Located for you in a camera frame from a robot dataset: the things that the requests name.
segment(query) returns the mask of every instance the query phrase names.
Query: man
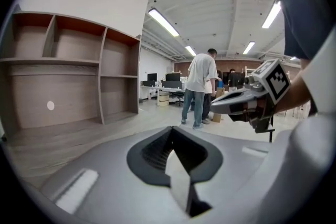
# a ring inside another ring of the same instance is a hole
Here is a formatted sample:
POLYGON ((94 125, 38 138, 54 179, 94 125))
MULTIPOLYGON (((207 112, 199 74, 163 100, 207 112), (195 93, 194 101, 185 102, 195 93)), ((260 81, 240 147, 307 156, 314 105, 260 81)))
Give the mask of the man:
POLYGON ((186 124, 187 113, 192 100, 195 100, 194 117, 195 122, 193 129, 201 128, 203 101, 205 92, 205 83, 211 82, 212 96, 216 95, 215 92, 215 79, 217 78, 217 70, 215 58, 217 51, 209 49, 207 54, 198 54, 191 62, 188 69, 188 81, 185 85, 184 102, 182 110, 182 124, 186 124))
MULTIPOLYGON (((288 92, 277 104, 275 112, 295 108, 311 99, 309 90, 302 79, 302 73, 319 51, 336 22, 336 0, 280 1, 285 17, 285 55, 299 58, 301 71, 295 77, 288 92)), ((258 105, 264 106, 264 103, 259 101, 258 105)), ((312 102, 310 114, 316 111, 316 106, 312 102)))
MULTIPOLYGON (((217 77, 216 80, 222 81, 222 79, 219 77, 219 72, 217 72, 217 75, 218 75, 218 77, 217 77)), ((211 101, 213 101, 215 99, 215 97, 211 96, 211 94, 212 94, 211 82, 207 81, 205 83, 203 112, 202 112, 202 123, 204 123, 204 124, 210 124, 210 121, 207 119, 207 117, 209 116, 211 101)))
POLYGON ((236 73, 235 69, 230 69, 230 74, 228 78, 227 84, 229 85, 229 92, 232 92, 234 90, 237 90, 239 81, 239 74, 236 73))

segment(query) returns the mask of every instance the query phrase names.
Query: desk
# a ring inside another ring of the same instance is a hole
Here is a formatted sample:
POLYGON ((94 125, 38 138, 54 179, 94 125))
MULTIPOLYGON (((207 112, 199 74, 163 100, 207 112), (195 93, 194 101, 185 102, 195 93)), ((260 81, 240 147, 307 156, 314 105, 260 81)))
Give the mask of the desk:
POLYGON ((185 92, 185 89, 177 89, 177 88, 165 88, 165 87, 148 87, 148 86, 141 86, 144 89, 148 89, 148 91, 150 89, 156 89, 157 90, 157 105, 160 105, 160 90, 164 91, 164 92, 185 92))

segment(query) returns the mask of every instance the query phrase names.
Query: fluorescent light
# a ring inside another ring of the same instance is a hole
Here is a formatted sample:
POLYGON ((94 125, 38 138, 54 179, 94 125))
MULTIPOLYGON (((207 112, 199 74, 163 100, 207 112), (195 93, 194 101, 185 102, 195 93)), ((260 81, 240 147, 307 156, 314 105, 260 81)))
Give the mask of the fluorescent light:
POLYGON ((255 44, 254 41, 250 41, 250 43, 247 45, 247 48, 244 50, 243 54, 248 54, 248 52, 252 49, 254 44, 255 44))
POLYGON ((270 25, 273 23, 275 17, 277 17, 279 11, 281 10, 281 6, 280 6, 280 1, 278 3, 274 3, 271 11, 269 12, 264 24, 262 25, 263 28, 269 28, 270 25))
POLYGON ((179 36, 179 33, 172 25, 154 8, 148 12, 160 25, 162 25, 173 37, 179 36))
POLYGON ((190 46, 186 46, 185 48, 191 53, 192 56, 196 56, 196 53, 190 46))

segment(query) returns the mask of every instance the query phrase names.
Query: robotic arm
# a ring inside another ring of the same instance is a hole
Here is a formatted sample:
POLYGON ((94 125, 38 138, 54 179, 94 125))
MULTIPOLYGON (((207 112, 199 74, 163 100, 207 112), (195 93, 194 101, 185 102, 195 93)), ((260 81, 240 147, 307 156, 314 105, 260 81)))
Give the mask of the robotic arm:
POLYGON ((289 79, 280 61, 265 61, 245 78, 244 89, 215 99, 210 110, 228 114, 233 121, 249 122, 256 133, 270 132, 273 129, 269 124, 270 118, 289 86, 289 79), (257 106, 258 99, 265 101, 264 108, 257 106))

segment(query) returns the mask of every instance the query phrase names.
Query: white ceiling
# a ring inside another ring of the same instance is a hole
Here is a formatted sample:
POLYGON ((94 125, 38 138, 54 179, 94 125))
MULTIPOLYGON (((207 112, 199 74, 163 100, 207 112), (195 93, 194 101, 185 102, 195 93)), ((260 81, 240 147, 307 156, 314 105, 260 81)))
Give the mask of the white ceiling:
POLYGON ((149 0, 142 45, 176 61, 215 48, 219 58, 283 57, 284 21, 279 13, 269 29, 262 29, 274 0, 149 0), (148 11, 156 8, 180 33, 174 38, 154 21, 148 11), (256 44, 248 55, 250 41, 256 44))

